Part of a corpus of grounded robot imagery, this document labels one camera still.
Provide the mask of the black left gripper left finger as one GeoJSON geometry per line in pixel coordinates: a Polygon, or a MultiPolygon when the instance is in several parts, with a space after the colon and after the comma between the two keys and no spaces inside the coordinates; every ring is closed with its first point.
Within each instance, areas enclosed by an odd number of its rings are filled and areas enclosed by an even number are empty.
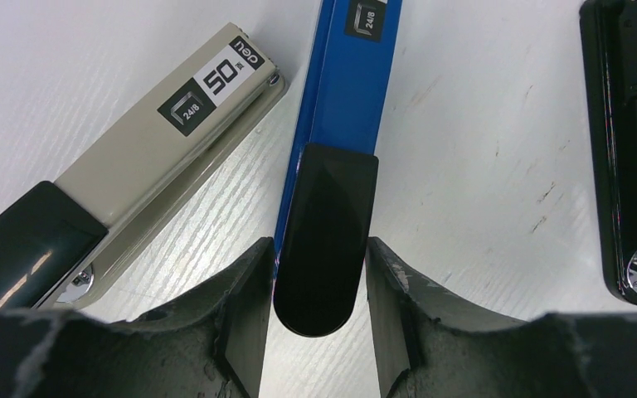
{"type": "Polygon", "coordinates": [[[0,397],[256,397],[274,242],[132,322],[0,311],[0,397]]]}

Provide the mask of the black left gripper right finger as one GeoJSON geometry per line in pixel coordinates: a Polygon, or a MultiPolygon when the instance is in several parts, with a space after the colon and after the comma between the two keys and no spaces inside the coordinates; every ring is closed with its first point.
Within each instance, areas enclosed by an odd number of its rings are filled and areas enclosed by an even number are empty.
{"type": "Polygon", "coordinates": [[[637,313],[512,318],[437,284],[376,237],[366,270],[383,397],[637,397],[637,313]]]}

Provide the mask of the blue stapler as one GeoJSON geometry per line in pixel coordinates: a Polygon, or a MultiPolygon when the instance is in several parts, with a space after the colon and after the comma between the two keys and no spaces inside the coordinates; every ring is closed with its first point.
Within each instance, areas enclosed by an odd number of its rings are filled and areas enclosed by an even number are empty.
{"type": "Polygon", "coordinates": [[[300,336],[353,313],[400,16],[399,1],[321,4],[275,229],[275,313],[300,336]]]}

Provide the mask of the beige stapler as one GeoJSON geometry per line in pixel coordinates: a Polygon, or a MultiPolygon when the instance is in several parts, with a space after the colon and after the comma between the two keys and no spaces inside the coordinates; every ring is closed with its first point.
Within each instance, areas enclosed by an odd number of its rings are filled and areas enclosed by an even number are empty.
{"type": "Polygon", "coordinates": [[[272,59],[226,24],[0,214],[0,309],[101,299],[286,90],[272,59]]]}

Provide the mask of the black stapler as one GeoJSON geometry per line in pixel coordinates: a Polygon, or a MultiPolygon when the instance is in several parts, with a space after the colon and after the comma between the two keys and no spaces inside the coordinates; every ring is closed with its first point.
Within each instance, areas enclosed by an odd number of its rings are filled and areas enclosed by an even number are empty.
{"type": "Polygon", "coordinates": [[[637,306],[637,1],[586,1],[579,15],[602,273],[637,306]]]}

